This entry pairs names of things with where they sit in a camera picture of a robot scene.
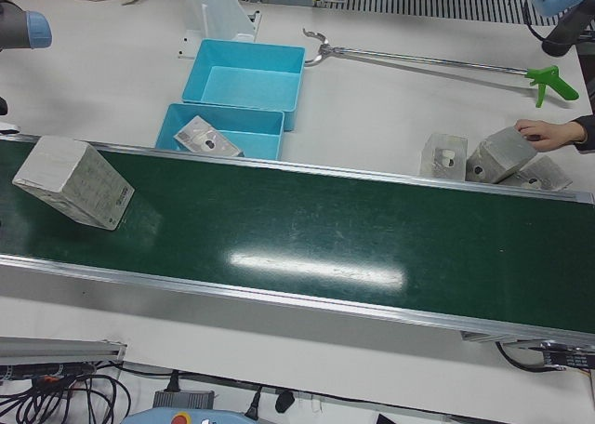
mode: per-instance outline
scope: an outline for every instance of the conveyor belt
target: conveyor belt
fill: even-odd
[[[153,285],[184,279],[252,299],[594,341],[593,204],[103,151],[136,188],[123,223],[107,232],[11,185],[32,146],[0,139],[0,254],[126,271],[120,283],[136,272],[158,276]],[[0,258],[0,273],[3,264],[19,263]]]

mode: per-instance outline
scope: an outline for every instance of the emergency stop button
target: emergency stop button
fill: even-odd
[[[186,412],[180,412],[172,417],[171,424],[192,424],[192,418]]]

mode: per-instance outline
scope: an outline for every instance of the person's arm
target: person's arm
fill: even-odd
[[[595,115],[583,115],[573,122],[585,129],[585,138],[575,142],[576,149],[581,152],[595,150]]]
[[[539,152],[556,150],[570,143],[580,151],[595,149],[595,116],[592,115],[561,125],[541,120],[519,120],[515,127]]]

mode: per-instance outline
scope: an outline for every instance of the metal grating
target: metal grating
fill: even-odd
[[[321,2],[319,7],[363,12],[399,13],[426,17],[453,18],[523,24],[524,0],[345,0]],[[531,22],[538,26],[553,26],[558,17],[543,18],[531,7]]]

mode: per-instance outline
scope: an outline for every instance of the white table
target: white table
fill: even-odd
[[[45,13],[55,40],[48,50],[0,54],[6,120],[31,134],[152,146],[192,65],[177,58],[182,1],[15,1]],[[581,93],[572,103],[551,96],[538,110],[522,78],[330,59],[305,72],[296,130],[284,139],[287,161],[415,175],[433,131],[467,136],[473,149],[517,118],[566,121],[590,112],[575,53],[545,57],[521,26],[260,10],[261,42],[313,53],[318,45],[301,35],[305,26],[338,46],[515,67],[553,62]],[[595,192],[594,155],[567,148],[552,157],[574,189]],[[0,285],[0,311],[10,317],[0,323],[4,336],[120,340],[127,358],[144,364],[519,424],[594,418],[587,377],[523,373],[493,346],[451,331],[16,272],[0,273]]]

